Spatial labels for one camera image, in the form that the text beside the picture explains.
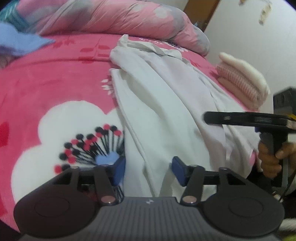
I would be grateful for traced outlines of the operator right hand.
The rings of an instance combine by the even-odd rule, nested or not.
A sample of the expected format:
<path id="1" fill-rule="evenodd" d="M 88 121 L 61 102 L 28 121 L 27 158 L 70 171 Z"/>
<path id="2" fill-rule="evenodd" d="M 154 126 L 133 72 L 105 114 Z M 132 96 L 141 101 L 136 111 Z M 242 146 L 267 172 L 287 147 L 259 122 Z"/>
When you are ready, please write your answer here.
<path id="1" fill-rule="evenodd" d="M 289 159 L 290 172 L 295 170 L 295 143 L 286 142 L 275 155 L 269 154 L 267 146 L 260 141 L 258 144 L 258 157 L 261 160 L 261 168 L 264 176 L 274 178 L 282 170 L 279 163 L 281 159 Z"/>

